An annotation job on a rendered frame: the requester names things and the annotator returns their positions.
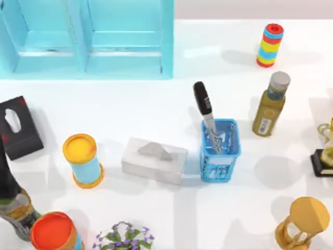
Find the black marker pen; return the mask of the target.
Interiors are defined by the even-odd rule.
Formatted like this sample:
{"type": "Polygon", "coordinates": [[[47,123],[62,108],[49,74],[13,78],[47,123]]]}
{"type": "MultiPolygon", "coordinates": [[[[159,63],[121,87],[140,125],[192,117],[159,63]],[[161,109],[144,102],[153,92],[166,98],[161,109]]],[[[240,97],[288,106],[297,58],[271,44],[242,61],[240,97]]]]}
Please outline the black marker pen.
{"type": "Polygon", "coordinates": [[[201,115],[203,116],[206,130],[208,131],[209,138],[211,140],[212,148],[216,154],[221,155],[223,148],[221,140],[217,134],[215,121],[213,118],[212,105],[203,82],[198,81],[193,85],[194,95],[197,102],[197,106],[201,115]]]}

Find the white tissue box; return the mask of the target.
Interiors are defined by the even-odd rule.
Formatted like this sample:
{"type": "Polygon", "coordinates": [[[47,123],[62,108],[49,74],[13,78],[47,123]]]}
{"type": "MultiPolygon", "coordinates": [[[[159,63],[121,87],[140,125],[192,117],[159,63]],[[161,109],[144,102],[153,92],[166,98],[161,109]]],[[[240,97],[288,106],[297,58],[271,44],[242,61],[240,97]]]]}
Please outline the white tissue box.
{"type": "Polygon", "coordinates": [[[124,173],[180,185],[188,150],[139,138],[130,138],[122,159],[124,173]]]}

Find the blue pierced pen holder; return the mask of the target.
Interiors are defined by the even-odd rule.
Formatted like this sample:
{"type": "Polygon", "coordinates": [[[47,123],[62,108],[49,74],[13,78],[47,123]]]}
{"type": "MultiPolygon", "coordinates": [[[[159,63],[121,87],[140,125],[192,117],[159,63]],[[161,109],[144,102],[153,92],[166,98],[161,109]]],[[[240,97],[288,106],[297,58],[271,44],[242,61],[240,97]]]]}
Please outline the blue pierced pen holder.
{"type": "Polygon", "coordinates": [[[215,119],[222,153],[216,154],[204,123],[201,125],[200,176],[210,183],[227,182],[233,173],[237,157],[241,154],[239,131],[234,119],[215,119]]]}

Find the yellow and blue can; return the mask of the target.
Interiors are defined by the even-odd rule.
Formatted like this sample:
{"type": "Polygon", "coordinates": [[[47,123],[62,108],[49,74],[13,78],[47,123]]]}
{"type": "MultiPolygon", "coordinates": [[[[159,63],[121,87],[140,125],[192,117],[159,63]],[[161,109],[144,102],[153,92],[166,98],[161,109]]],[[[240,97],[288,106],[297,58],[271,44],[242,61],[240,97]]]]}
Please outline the yellow and blue can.
{"type": "Polygon", "coordinates": [[[97,157],[97,144],[90,135],[79,133],[70,136],[64,142],[62,151],[79,187],[92,189],[100,184],[104,169],[97,157]]]}

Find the light blue rack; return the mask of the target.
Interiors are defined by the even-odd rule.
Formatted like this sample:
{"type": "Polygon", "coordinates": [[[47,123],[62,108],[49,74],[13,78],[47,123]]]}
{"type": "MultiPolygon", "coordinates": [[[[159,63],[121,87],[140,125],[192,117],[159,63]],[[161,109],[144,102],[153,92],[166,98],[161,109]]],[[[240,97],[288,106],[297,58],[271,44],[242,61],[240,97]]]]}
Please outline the light blue rack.
{"type": "Polygon", "coordinates": [[[174,0],[0,0],[0,79],[169,79],[174,0]]]}

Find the olive bottle with grey cap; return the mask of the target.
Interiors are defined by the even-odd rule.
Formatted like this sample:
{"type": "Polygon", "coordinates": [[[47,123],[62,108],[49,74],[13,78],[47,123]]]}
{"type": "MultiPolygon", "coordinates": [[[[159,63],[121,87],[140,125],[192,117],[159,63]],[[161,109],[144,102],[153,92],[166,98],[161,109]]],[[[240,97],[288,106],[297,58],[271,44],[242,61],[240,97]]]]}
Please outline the olive bottle with grey cap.
{"type": "Polygon", "coordinates": [[[290,76],[283,71],[277,71],[271,75],[269,85],[262,94],[252,125],[252,131],[256,135],[262,137],[272,135],[275,123],[284,107],[285,94],[290,81],[290,76]]]}

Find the purple flower plant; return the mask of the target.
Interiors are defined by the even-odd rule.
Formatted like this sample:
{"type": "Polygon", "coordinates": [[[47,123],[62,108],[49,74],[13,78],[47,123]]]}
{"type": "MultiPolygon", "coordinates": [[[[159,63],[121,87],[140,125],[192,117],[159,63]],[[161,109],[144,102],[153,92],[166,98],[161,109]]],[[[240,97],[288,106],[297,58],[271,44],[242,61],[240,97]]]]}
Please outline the purple flower plant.
{"type": "Polygon", "coordinates": [[[91,250],[152,250],[154,240],[148,227],[120,221],[111,229],[100,231],[91,250]]]}

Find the stack of coloured rings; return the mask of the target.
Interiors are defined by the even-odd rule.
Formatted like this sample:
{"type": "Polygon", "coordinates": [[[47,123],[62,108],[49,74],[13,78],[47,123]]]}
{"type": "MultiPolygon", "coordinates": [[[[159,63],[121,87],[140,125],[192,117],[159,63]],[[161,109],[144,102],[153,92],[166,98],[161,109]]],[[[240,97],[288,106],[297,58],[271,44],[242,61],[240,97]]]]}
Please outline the stack of coloured rings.
{"type": "Polygon", "coordinates": [[[268,68],[275,63],[283,35],[284,28],[281,25],[269,23],[265,26],[257,55],[259,66],[268,68]]]}

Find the black tissue box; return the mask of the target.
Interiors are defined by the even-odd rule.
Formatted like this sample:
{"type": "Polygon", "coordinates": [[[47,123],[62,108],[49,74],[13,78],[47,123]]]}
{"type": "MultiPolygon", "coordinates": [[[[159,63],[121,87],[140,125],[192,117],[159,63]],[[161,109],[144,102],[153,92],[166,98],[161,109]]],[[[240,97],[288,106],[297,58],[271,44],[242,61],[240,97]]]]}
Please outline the black tissue box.
{"type": "Polygon", "coordinates": [[[4,149],[10,160],[16,160],[44,148],[31,112],[23,96],[0,103],[0,135],[4,149]],[[16,112],[21,123],[21,130],[13,132],[5,119],[6,110],[16,112]]]}

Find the gold trophy with black base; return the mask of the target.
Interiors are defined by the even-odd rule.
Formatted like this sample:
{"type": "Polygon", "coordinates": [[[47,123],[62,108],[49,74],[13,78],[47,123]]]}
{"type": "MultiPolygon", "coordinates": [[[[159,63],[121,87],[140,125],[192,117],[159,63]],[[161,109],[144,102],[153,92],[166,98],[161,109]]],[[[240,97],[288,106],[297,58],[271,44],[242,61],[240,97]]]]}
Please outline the gold trophy with black base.
{"type": "Polygon", "coordinates": [[[330,123],[318,125],[317,131],[325,138],[325,147],[310,156],[317,177],[333,177],[333,118],[330,123]]]}

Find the wooden hourglass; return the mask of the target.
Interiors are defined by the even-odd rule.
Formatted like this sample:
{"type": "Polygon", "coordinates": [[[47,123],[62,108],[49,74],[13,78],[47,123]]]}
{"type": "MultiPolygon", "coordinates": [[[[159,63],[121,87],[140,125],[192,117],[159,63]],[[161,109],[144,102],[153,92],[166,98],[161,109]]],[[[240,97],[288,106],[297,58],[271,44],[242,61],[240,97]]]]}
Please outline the wooden hourglass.
{"type": "Polygon", "coordinates": [[[310,196],[295,199],[289,215],[275,230],[275,239],[282,250],[309,250],[311,239],[324,232],[330,223],[326,206],[310,196]]]}

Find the dark bottle with colourful label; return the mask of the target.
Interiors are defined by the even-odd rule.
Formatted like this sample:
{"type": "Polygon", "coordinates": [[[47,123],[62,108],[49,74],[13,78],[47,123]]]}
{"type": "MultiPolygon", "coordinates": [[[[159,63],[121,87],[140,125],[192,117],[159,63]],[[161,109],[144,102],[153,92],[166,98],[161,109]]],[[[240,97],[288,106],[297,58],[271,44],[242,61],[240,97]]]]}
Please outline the dark bottle with colourful label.
{"type": "Polygon", "coordinates": [[[30,231],[40,216],[29,194],[12,175],[0,136],[0,217],[12,225],[19,238],[29,242],[30,231]]]}

